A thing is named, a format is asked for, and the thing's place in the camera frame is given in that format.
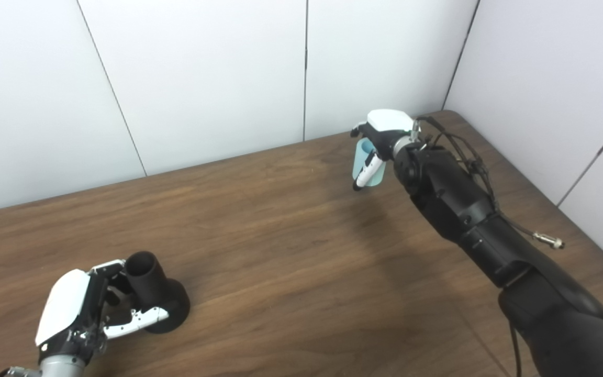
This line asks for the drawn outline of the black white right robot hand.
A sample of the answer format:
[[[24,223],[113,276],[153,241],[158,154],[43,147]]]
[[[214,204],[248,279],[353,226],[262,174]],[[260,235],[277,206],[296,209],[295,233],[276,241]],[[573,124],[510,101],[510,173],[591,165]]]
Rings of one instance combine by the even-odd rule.
[[[386,162],[395,160],[399,151],[418,141],[419,122],[402,110],[371,110],[365,122],[350,130],[350,138],[366,138],[372,144],[359,172],[354,177],[353,190],[360,191]]]

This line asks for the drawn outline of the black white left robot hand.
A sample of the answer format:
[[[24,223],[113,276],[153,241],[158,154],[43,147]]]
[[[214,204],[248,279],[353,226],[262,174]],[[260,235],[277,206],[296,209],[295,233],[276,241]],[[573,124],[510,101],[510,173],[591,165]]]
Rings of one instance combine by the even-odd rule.
[[[88,365],[107,341],[169,320],[161,306],[144,307],[125,273],[125,260],[74,269],[53,285],[36,333],[40,362],[67,356]]]

